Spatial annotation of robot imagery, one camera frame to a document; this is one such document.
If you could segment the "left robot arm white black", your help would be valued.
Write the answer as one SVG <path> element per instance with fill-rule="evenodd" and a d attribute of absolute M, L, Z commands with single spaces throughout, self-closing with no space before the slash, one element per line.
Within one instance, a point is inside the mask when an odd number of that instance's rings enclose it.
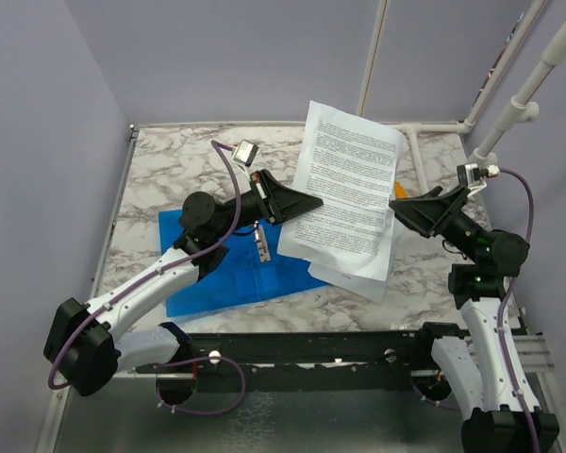
<path fill-rule="evenodd" d="M 250 189 L 221 202 L 194 192 L 182 205 L 183 231 L 158 260 L 110 293 L 85 303 L 71 297 L 55 313 L 43 349 L 52 367 L 48 386 L 73 387 L 81 396 L 96 393 L 115 375 L 122 357 L 116 344 L 159 302 L 214 272 L 239 228 L 265 220 L 281 225 L 323 205 L 317 196 L 288 188 L 267 170 L 250 175 Z"/>

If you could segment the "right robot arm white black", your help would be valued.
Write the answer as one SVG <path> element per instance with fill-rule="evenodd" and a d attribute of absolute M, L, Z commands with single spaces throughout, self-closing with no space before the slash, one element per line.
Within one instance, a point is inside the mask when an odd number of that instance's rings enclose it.
<path fill-rule="evenodd" d="M 463 418 L 466 452 L 547 452 L 559 435 L 558 419 L 533 393 L 506 313 L 505 281 L 519 275 L 529 244 L 504 230 L 486 230 L 464 213 L 469 189 L 440 187 L 393 200 L 395 218 L 425 238 L 441 236 L 469 263 L 452 266 L 448 289 L 470 332 L 434 334 L 414 346 L 416 361 L 439 369 Z"/>

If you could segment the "blue plastic folder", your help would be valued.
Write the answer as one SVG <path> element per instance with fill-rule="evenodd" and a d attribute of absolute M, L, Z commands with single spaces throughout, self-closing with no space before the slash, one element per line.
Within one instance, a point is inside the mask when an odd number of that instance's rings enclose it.
<path fill-rule="evenodd" d="M 218 268 L 201 281 L 168 297 L 169 318 L 223 310 L 258 303 L 281 296 L 324 287 L 325 283 L 308 273 L 308 262 L 284 257 L 276 252 L 280 226 L 265 221 L 264 229 L 271 259 L 262 262 L 251 236 L 231 236 L 229 248 Z"/>

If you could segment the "printed white paper sheets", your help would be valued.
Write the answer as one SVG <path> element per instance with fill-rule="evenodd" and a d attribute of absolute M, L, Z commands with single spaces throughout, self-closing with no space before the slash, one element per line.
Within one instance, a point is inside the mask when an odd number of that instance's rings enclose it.
<path fill-rule="evenodd" d="M 403 153 L 390 126 L 310 102 L 292 188 L 322 206 L 286 223 L 277 252 L 326 283 L 382 302 L 403 229 L 389 207 Z"/>

